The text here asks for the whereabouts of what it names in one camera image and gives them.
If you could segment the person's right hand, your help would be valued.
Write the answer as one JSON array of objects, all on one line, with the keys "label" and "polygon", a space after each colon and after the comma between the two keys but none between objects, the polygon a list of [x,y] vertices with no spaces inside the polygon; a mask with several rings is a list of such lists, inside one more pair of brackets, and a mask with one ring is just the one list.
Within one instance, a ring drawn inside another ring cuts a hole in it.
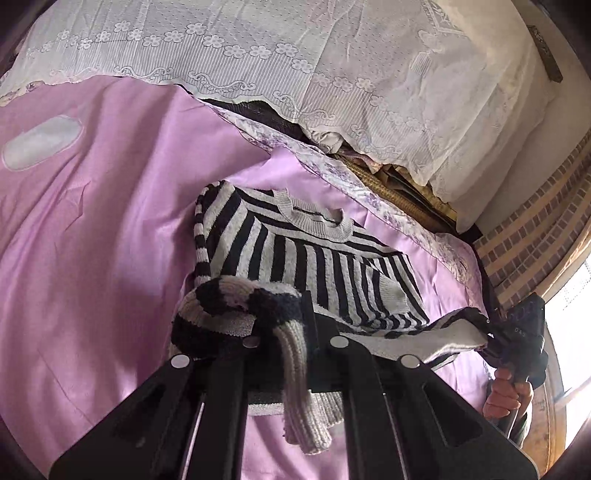
[{"label": "person's right hand", "polygon": [[527,382],[513,379],[512,372],[507,368],[495,371],[491,390],[483,407],[483,415],[487,420],[500,420],[516,413],[520,419],[533,399],[533,387]]}]

